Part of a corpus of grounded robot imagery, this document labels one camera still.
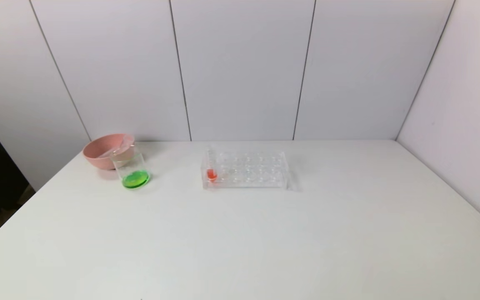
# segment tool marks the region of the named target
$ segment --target table surface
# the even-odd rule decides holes
[[[215,143],[294,190],[202,189],[207,145],[139,144],[139,190],[76,156],[0,229],[0,300],[480,300],[480,214],[398,143]]]

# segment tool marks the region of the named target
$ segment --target glass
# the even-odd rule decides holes
[[[134,146],[131,146],[127,152],[132,155],[127,157],[127,155],[121,154],[111,156],[110,158],[114,163],[114,167],[116,167],[118,177],[120,177],[122,185],[126,188],[132,189],[144,186],[149,182],[151,175],[145,168],[143,156],[136,151]]]

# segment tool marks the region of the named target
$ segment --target pink bowl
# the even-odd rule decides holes
[[[114,163],[110,160],[110,157],[99,157],[110,150],[116,149],[122,144],[124,133],[117,133],[115,135],[105,135],[88,143],[82,149],[82,155],[88,160],[94,167],[98,167],[102,170],[114,169]],[[127,135],[130,139],[130,144],[135,142],[133,135]],[[126,147],[116,157],[121,160],[131,159],[134,155],[135,149],[133,147]]]

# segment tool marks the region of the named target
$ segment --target red liquid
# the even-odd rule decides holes
[[[214,182],[218,175],[214,171],[214,169],[207,169],[207,178],[210,182]]]

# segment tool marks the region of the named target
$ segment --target clear plastic cup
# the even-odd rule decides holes
[[[110,159],[114,163],[118,177],[120,177],[124,187],[134,189],[144,186],[149,182],[151,174],[147,171],[143,156],[140,152],[135,149],[134,154],[130,158],[121,158],[120,156],[113,155]]]

